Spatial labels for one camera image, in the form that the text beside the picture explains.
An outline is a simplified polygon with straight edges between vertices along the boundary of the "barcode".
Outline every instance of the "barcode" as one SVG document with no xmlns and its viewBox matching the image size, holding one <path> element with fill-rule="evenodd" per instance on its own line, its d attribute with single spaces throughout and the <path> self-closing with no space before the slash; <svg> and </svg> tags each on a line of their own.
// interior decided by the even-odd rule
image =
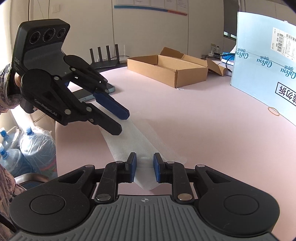
<svg viewBox="0 0 296 241">
<path fill-rule="evenodd" d="M 290 34 L 286 34 L 286 37 L 293 40 L 293 41 L 295 41 L 295 38 L 293 36 L 291 36 Z"/>
<path fill-rule="evenodd" d="M 280 53 L 282 52 L 283 44 L 284 44 L 284 36 L 282 34 L 279 34 L 278 52 Z"/>
</svg>

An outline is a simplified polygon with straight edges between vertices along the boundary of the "blue gripper pad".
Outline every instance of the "blue gripper pad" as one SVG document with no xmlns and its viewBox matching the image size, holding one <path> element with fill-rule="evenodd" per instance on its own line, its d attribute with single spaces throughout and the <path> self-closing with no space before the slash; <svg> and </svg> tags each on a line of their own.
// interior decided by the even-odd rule
<svg viewBox="0 0 296 241">
<path fill-rule="evenodd" d="M 155 172 L 156 181 L 160 183 L 160 169 L 159 169 L 158 160 L 155 154 L 153 155 L 153 168 Z"/>
<path fill-rule="evenodd" d="M 116 115 L 119 119 L 126 120 L 129 117 L 128 109 L 119 104 L 110 95 L 106 93 L 93 93 L 93 96 L 101 106 Z"/>
<path fill-rule="evenodd" d="M 134 155 L 131 162 L 131 183 L 135 180 L 135 173 L 137 169 L 137 155 Z"/>
</svg>

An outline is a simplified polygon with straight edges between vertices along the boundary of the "camouflage sleeve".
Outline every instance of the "camouflage sleeve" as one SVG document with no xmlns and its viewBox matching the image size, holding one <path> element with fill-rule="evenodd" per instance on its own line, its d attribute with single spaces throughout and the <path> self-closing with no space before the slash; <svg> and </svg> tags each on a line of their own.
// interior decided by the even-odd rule
<svg viewBox="0 0 296 241">
<path fill-rule="evenodd" d="M 25 189 L 15 183 L 13 176 L 0 165 L 0 215 L 10 221 L 8 208 L 15 196 Z M 0 241 L 8 240 L 13 233 L 3 224 L 0 224 Z"/>
<path fill-rule="evenodd" d="M 12 73 L 11 64 L 0 71 L 0 113 L 7 112 L 20 104 L 21 95 L 7 95 L 8 81 Z"/>
</svg>

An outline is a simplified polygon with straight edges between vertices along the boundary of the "gray textured grip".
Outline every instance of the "gray textured grip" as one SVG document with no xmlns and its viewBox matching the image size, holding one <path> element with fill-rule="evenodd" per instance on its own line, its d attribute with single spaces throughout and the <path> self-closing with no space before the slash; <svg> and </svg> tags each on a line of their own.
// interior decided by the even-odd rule
<svg viewBox="0 0 296 241">
<path fill-rule="evenodd" d="M 192 206 L 170 196 L 122 196 L 95 207 L 80 226 L 66 233 L 34 236 L 19 231 L 11 241 L 276 241 L 271 234 L 249 239 L 228 237 L 209 228 Z"/>
<path fill-rule="evenodd" d="M 63 42 L 57 42 L 27 51 L 24 55 L 24 66 L 27 69 L 43 69 L 51 75 L 63 77 L 71 71 L 64 61 L 62 45 Z"/>
</svg>

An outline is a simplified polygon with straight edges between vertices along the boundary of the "smartphone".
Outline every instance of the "smartphone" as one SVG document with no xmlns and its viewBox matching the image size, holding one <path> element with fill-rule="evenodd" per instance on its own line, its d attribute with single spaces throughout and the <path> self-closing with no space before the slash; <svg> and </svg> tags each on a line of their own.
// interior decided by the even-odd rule
<svg viewBox="0 0 296 241">
<path fill-rule="evenodd" d="M 109 83 L 107 83 L 107 88 L 109 90 L 109 93 L 112 93 L 115 91 L 115 86 Z M 92 95 L 92 93 L 86 91 L 85 89 L 74 91 L 73 94 L 80 102 L 86 102 L 91 99 L 94 99 L 94 96 Z"/>
</svg>

